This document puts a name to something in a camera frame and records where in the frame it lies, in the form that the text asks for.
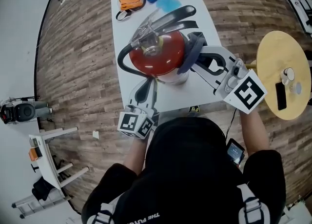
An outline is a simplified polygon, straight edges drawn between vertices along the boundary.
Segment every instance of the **black t-shirt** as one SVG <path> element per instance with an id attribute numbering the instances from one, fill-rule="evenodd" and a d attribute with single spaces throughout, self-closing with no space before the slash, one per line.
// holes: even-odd
<path id="1" fill-rule="evenodd" d="M 236 186 L 243 183 L 268 206 L 271 223 L 278 223 L 286 199 L 280 154 L 252 154 L 242 174 L 230 162 L 224 134 L 214 122 L 177 118 L 156 129 L 139 176 L 118 163 L 107 170 L 81 217 L 87 223 L 102 203 L 122 194 L 115 224 L 238 223 L 243 200 Z"/>

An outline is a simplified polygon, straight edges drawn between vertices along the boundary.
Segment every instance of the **wooden floor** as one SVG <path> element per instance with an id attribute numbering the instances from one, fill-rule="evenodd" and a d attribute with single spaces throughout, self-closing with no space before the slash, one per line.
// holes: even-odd
<path id="1" fill-rule="evenodd" d="M 246 62 L 255 59 L 257 47 L 268 32 L 281 30 L 308 49 L 306 36 L 286 0 L 204 0 L 222 45 Z M 73 0 L 60 6 L 53 0 L 47 12 L 38 55 L 37 92 L 53 108 L 56 127 L 79 128 L 78 133 L 49 143 L 59 159 L 72 162 L 73 173 L 84 166 L 90 172 L 65 187 L 81 211 L 92 189 L 113 163 L 122 162 L 131 139 L 117 132 L 123 109 L 118 85 L 111 0 Z M 201 111 L 226 131 L 233 109 L 218 102 Z M 266 106 L 260 114 L 271 147 L 283 157 L 287 202 L 312 189 L 312 107 L 296 120 L 282 121 Z M 53 124 L 42 122 L 45 129 Z M 100 139 L 92 137 L 99 131 Z M 229 136 L 242 143 L 239 116 Z"/>

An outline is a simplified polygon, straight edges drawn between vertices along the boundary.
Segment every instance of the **white wall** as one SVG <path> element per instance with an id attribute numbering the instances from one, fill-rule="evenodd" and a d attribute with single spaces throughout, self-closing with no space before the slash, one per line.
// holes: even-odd
<path id="1" fill-rule="evenodd" d="M 37 37 L 48 0 L 0 0 L 0 100 L 34 95 Z M 11 203 L 31 194 L 39 178 L 30 166 L 28 134 L 37 122 L 4 125 L 0 122 L 0 223 L 65 224 L 77 214 L 68 203 L 21 220 Z"/>

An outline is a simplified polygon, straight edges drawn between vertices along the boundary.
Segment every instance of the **small cup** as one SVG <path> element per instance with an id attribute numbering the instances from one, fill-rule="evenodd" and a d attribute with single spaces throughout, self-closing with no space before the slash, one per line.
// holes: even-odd
<path id="1" fill-rule="evenodd" d="M 281 72 L 281 79 L 284 85 L 287 85 L 289 81 L 294 80 L 294 71 L 292 68 L 286 68 Z"/>
<path id="2" fill-rule="evenodd" d="M 289 89 L 293 94 L 300 95 L 302 91 L 301 83 L 294 82 L 293 84 L 290 85 Z"/>

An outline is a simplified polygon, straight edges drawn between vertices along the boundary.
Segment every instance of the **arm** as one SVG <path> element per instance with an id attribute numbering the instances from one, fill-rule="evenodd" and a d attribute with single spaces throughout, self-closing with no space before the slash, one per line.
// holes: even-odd
<path id="1" fill-rule="evenodd" d="M 141 173 L 143 168 L 148 137 L 149 135 L 147 135 L 144 140 L 134 138 L 130 147 L 130 151 L 125 161 L 123 162 L 125 167 L 132 170 L 137 175 Z"/>
<path id="2" fill-rule="evenodd" d="M 254 109 L 249 115 L 239 111 L 244 142 L 248 156 L 269 149 L 269 138 L 259 113 Z"/>

